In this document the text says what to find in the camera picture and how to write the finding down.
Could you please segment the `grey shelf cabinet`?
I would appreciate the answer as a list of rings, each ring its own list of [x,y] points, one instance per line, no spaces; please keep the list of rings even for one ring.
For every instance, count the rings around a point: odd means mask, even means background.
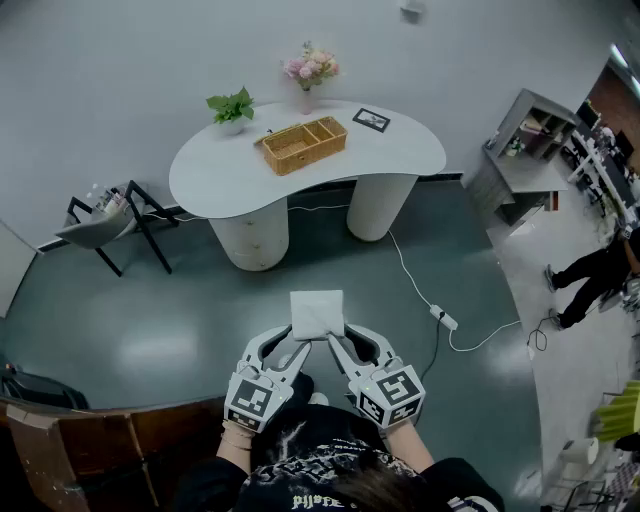
[[[513,227],[535,207],[557,210],[567,189],[559,154],[577,124],[570,110],[522,89],[485,142],[483,164],[467,185],[479,212]]]

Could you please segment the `grey chair with black frame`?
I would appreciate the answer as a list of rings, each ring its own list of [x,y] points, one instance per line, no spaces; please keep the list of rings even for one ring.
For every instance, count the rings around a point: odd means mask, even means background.
[[[124,186],[126,189],[125,199],[128,206],[124,212],[112,216],[92,216],[88,203],[73,196],[67,206],[64,226],[56,236],[67,243],[94,251],[116,276],[121,277],[121,270],[104,252],[103,247],[139,228],[165,271],[171,275],[172,268],[144,220],[144,210],[146,206],[150,206],[161,219],[168,221],[174,227],[178,226],[178,219],[162,207],[148,193],[146,187],[142,187],[134,180],[118,186]]]

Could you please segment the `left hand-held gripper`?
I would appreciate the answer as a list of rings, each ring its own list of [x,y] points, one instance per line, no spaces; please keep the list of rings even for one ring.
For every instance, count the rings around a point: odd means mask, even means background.
[[[269,329],[252,338],[232,374],[224,403],[224,418],[261,433],[293,396],[294,382],[312,348],[302,343],[283,367],[264,369],[268,357],[291,332],[291,325]]]

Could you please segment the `white office desk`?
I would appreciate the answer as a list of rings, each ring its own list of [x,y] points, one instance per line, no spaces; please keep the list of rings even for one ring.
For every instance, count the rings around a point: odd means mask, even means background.
[[[602,155],[597,150],[595,142],[591,142],[593,138],[592,132],[584,123],[574,130],[572,137],[576,139],[574,146],[584,149],[587,156],[581,160],[577,168],[569,175],[567,181],[575,183],[581,173],[593,168],[605,183],[607,190],[611,193],[625,220],[630,224],[640,222],[636,213],[636,199],[632,194],[632,189],[613,158],[608,153]]]

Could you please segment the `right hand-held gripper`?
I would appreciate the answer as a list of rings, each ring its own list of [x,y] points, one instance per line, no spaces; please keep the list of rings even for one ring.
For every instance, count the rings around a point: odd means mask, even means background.
[[[332,333],[327,340],[360,415],[386,430],[418,414],[425,389],[414,368],[396,355],[389,341],[355,324],[346,325],[346,338],[353,350]]]

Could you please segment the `person's right forearm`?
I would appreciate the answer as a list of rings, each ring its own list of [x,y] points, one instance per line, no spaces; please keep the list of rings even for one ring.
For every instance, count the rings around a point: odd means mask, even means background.
[[[431,453],[410,418],[388,428],[386,438],[391,454],[404,461],[415,472],[422,473],[434,464]]]

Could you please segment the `person's left forearm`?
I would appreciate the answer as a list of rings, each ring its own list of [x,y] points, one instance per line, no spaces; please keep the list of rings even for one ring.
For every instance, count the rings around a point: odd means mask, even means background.
[[[224,420],[222,427],[216,456],[232,463],[245,474],[250,474],[252,441],[255,432],[230,420]]]

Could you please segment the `pink flower bouquet in vase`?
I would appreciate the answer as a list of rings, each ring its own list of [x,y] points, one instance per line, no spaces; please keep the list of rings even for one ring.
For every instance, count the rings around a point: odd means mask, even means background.
[[[297,57],[282,62],[282,71],[300,88],[301,94],[297,100],[300,113],[309,115],[313,110],[312,89],[338,76],[340,66],[333,53],[316,48],[311,41],[305,41]]]

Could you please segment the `black picture frame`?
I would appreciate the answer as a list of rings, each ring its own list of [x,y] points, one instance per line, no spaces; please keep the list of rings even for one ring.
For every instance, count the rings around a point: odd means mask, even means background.
[[[378,113],[375,113],[366,108],[361,108],[352,118],[355,123],[361,124],[368,128],[371,128],[377,132],[383,133],[388,125],[390,124],[390,119],[382,116]]]

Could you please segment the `green ribbed object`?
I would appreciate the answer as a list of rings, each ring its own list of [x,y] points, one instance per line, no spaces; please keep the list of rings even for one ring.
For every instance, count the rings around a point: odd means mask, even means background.
[[[613,442],[640,432],[640,380],[630,380],[623,391],[595,411],[595,436]]]

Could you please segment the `brown wooden bench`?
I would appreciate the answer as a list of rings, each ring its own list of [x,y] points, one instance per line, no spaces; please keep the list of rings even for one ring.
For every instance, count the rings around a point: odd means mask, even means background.
[[[0,512],[171,512],[182,476],[214,457],[221,397],[72,410],[0,398]]]

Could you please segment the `person's black printed top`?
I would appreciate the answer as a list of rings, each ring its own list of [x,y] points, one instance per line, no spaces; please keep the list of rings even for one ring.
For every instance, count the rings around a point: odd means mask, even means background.
[[[500,494],[462,458],[422,473],[394,457],[370,421],[300,405],[254,436],[251,473],[208,460],[187,472],[172,512],[505,512]]]

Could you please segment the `cluster of small bottles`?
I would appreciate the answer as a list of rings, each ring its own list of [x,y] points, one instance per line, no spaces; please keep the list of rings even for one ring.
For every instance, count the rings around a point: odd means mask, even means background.
[[[88,205],[91,207],[91,215],[112,216],[124,212],[128,206],[125,192],[124,186],[105,187],[94,183],[92,189],[86,194]]]

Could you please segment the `green leafy potted plant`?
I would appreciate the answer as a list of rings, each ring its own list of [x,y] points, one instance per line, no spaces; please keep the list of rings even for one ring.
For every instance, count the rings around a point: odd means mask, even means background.
[[[213,125],[220,136],[240,134],[246,123],[254,118],[254,99],[245,87],[232,95],[211,96],[206,104],[215,112]]]

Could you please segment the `wicker basket with lid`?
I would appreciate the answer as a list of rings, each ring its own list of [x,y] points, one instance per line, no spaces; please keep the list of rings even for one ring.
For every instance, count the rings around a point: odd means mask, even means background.
[[[286,176],[345,149],[348,131],[333,117],[297,123],[254,145],[277,176]]]

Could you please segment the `white kidney-shaped table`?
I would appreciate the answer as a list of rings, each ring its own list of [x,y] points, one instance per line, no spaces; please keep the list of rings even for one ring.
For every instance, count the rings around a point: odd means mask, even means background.
[[[289,247],[289,196],[325,183],[355,180],[346,217],[352,235],[382,239],[417,179],[446,164],[444,148],[420,122],[369,106],[389,119],[379,132],[355,122],[361,105],[324,100],[305,116],[283,103],[257,108],[238,135],[224,137],[214,126],[194,135],[178,151],[169,172],[170,190],[187,212],[209,220],[229,260],[245,271],[276,266]],[[296,123],[333,117],[346,130],[346,148],[287,176],[277,176],[256,140]]]

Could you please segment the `white paper roll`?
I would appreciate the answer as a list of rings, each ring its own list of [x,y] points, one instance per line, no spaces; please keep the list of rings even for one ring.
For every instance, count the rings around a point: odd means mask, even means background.
[[[560,452],[560,458],[571,464],[592,465],[599,453],[599,440],[595,437],[568,440]]]

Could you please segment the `white napkin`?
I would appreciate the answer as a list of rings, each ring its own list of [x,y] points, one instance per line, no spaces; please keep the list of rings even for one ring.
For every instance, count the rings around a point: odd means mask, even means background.
[[[295,340],[343,337],[343,291],[292,291],[290,293],[292,336]]]

